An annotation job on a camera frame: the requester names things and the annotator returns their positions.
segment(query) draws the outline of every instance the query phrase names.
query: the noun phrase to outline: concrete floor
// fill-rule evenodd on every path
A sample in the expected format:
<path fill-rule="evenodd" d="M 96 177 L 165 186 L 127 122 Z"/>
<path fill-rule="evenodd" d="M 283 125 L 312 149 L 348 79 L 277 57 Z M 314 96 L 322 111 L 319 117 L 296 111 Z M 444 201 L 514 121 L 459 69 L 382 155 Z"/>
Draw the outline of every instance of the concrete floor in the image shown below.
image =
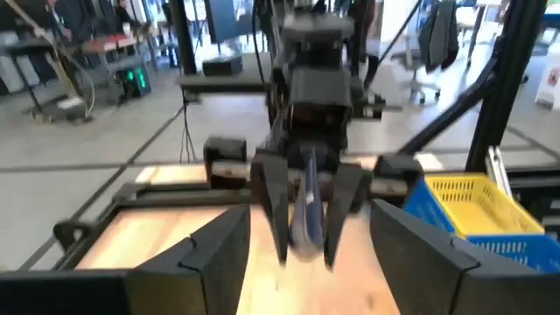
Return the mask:
<path fill-rule="evenodd" d="M 442 84 L 437 105 L 407 107 L 387 113 L 381 122 L 353 122 L 349 128 L 349 151 L 392 151 L 414 136 L 452 103 L 471 84 L 487 59 L 487 46 L 479 45 L 470 71 L 462 53 L 452 68 L 432 79 Z M 535 98 L 545 66 L 542 57 L 528 67 L 529 82 L 520 89 L 502 150 L 509 166 L 549 165 L 560 162 L 560 114 L 538 108 Z M 52 234 L 53 224 L 71 217 L 84 203 L 93 203 L 82 218 L 92 220 L 109 203 L 118 187 L 131 181 L 146 165 L 178 163 L 182 116 L 174 119 L 147 148 L 143 144 L 162 125 L 173 119 L 181 106 L 181 94 L 173 84 L 177 71 L 152 75 L 152 94 L 126 106 L 102 106 L 87 125 L 37 124 L 22 115 L 30 106 L 27 94 L 0 100 L 0 266 L 21 266 Z M 46 98 L 56 87 L 40 88 Z M 434 153 L 448 168 L 462 167 L 470 146 L 476 111 L 467 113 L 426 151 Z M 244 137 L 253 152 L 268 133 L 263 98 L 216 95 L 188 108 L 189 128 L 197 158 L 211 135 Z M 92 200 L 93 194 L 101 196 Z M 47 243 L 46 255 L 32 266 L 47 269 L 60 258 L 58 246 Z"/>

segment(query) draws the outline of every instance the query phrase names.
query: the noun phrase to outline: yellow basket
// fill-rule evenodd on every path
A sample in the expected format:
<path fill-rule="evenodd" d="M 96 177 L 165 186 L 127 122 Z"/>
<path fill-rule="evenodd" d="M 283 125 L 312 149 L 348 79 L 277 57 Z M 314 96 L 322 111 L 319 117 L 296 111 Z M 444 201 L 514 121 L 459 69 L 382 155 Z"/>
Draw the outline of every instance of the yellow basket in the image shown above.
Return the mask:
<path fill-rule="evenodd" d="M 543 227 L 486 175 L 426 176 L 459 237 L 544 234 Z"/>

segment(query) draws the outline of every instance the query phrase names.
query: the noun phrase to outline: green light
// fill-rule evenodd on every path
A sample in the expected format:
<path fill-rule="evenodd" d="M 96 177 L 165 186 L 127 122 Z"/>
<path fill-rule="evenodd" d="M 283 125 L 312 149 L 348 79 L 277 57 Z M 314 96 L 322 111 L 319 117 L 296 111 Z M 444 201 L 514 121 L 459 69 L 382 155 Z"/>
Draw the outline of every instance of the green light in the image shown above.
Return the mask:
<path fill-rule="evenodd" d="M 142 71 L 142 68 L 137 68 L 136 74 L 138 75 L 138 79 L 140 80 L 140 86 L 142 88 L 146 88 L 147 84 L 146 84 L 146 79 L 144 78 L 144 71 Z"/>

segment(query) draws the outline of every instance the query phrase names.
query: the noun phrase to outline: wooden surface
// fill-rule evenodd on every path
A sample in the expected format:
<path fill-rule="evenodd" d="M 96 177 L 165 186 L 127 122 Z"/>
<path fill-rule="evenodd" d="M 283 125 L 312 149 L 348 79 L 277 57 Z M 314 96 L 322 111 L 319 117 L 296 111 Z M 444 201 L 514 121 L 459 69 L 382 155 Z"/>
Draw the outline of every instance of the wooden surface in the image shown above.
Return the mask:
<path fill-rule="evenodd" d="M 424 168 L 442 165 L 420 156 Z M 346 162 L 373 169 L 377 158 L 348 157 Z M 149 167 L 136 182 L 152 184 L 206 181 L 203 164 Z M 168 249 L 225 210 L 225 207 L 168 208 L 119 213 L 86 254 L 78 269 L 133 268 Z M 348 217 L 332 272 L 323 257 L 300 262 L 288 254 L 280 267 L 270 226 L 259 206 L 251 208 L 247 271 L 238 314 L 395 315 L 399 311 L 377 262 L 367 209 Z"/>

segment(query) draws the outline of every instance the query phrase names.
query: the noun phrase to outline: plywood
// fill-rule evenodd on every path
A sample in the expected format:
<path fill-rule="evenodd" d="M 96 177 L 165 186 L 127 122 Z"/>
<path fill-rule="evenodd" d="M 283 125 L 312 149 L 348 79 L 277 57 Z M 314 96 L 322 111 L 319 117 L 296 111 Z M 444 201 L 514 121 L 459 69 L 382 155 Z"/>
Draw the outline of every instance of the plywood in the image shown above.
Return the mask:
<path fill-rule="evenodd" d="M 136 267 L 224 210 L 206 207 L 122 212 L 77 268 Z M 263 210 L 252 207 L 249 258 L 238 314 L 398 314 L 375 256 L 368 216 L 361 213 L 348 218 L 330 272 L 322 256 L 300 262 L 289 253 L 286 267 L 281 267 Z"/>

